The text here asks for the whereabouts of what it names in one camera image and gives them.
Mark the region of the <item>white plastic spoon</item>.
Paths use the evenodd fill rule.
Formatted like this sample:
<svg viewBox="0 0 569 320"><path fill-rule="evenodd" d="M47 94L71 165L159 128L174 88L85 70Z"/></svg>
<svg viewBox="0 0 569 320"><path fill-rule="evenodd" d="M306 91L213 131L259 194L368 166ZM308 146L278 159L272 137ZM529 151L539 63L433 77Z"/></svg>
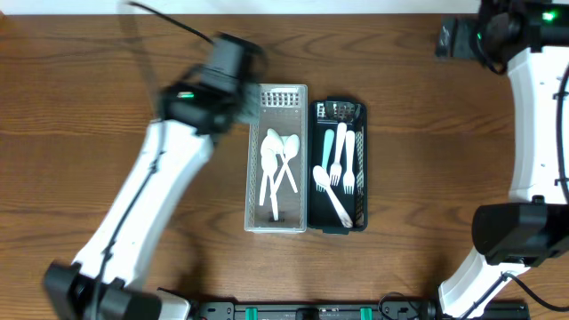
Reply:
<svg viewBox="0 0 569 320"><path fill-rule="evenodd" d="M274 150L275 146L275 138L271 135L267 135L261 143L260 146L260 153L261 159L269 160L269 163L276 169L278 167L278 162L276 160L276 154ZM263 176L261 178L260 184L260 195L259 195L259 205L263 206L265 197L266 197L266 189L267 189L267 177L272 177L274 173L269 173L267 175L266 171L263 171Z"/></svg>
<svg viewBox="0 0 569 320"><path fill-rule="evenodd" d="M275 153L271 149L263 149L261 151L261 167L265 175L268 176L270 199L272 206L272 214L274 221L279 220L278 202L276 198L276 184L274 175L278 167L278 162Z"/></svg>
<svg viewBox="0 0 569 320"><path fill-rule="evenodd" d="M280 155L282 147L283 147L283 142L281 141L281 136L272 128L268 129L268 135L271 135L275 138L274 150L278 155Z"/></svg>
<svg viewBox="0 0 569 320"><path fill-rule="evenodd" d="M301 145L300 138L297 134L293 134L289 136L281 136L281 141L283 142L283 147L280 156L283 160L283 165L276 177L276 186L279 188L283 177L287 175L288 180L290 181L293 188L293 192L297 193L298 188L293 177L292 170L289 166L289 162L299 153Z"/></svg>
<svg viewBox="0 0 569 320"><path fill-rule="evenodd" d="M320 166L320 165L316 165L313 169L312 169L312 175L314 178L315 183L324 189L324 191L326 192L326 194L329 196L332 204L333 204L333 208L336 211L341 224L344 228L352 228L353 227L353 221L352 219L349 217L348 212L345 210L345 208L343 207L343 205L341 204L341 201L339 200L339 198L334 194L332 186L331 186L331 178L328 175L327 171L325 171L325 169Z"/></svg>

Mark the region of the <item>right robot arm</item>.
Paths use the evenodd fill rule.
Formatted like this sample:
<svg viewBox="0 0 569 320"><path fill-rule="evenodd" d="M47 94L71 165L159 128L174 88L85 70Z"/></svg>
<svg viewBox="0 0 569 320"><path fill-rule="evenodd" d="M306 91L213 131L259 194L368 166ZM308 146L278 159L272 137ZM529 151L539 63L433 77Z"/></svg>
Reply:
<svg viewBox="0 0 569 320"><path fill-rule="evenodd" d="M445 20L436 54L509 79L515 160L509 199L477 208L469 255L437 290L437 315L482 318L507 284L568 250L568 7L483 0Z"/></svg>

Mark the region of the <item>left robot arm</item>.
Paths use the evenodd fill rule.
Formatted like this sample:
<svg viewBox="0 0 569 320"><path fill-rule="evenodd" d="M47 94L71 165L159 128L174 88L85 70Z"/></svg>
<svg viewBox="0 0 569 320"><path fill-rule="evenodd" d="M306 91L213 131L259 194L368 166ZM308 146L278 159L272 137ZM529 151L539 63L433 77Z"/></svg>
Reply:
<svg viewBox="0 0 569 320"><path fill-rule="evenodd" d="M219 34L204 64L155 96L156 117L107 215L73 261L53 262L44 289L60 319L188 319L192 304L144 285L152 257L191 181L234 123L259 117L264 50Z"/></svg>

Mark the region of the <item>white plastic fork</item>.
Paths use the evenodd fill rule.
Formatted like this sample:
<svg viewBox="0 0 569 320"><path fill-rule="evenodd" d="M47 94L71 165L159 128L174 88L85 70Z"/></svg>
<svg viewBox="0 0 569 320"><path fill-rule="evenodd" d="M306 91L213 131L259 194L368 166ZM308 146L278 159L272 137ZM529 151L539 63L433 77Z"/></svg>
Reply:
<svg viewBox="0 0 569 320"><path fill-rule="evenodd" d="M354 154L355 154L355 133L347 131L345 137L346 144L346 171L344 173L342 183L344 193L352 195L354 193L355 175L353 172Z"/></svg>
<svg viewBox="0 0 569 320"><path fill-rule="evenodd" d="M333 147L333 140L334 140L334 130L327 129L325 131L325 137L324 137L324 142L323 142L322 161L321 161L321 166L325 169L325 171L328 170L328 162L329 162L330 154L331 154L332 147Z"/></svg>
<svg viewBox="0 0 569 320"><path fill-rule="evenodd" d="M341 153L344 146L344 140L347 133L347 125L345 123L338 123L335 140L335 154L334 161L330 168L331 185L337 186L342 174L341 167Z"/></svg>

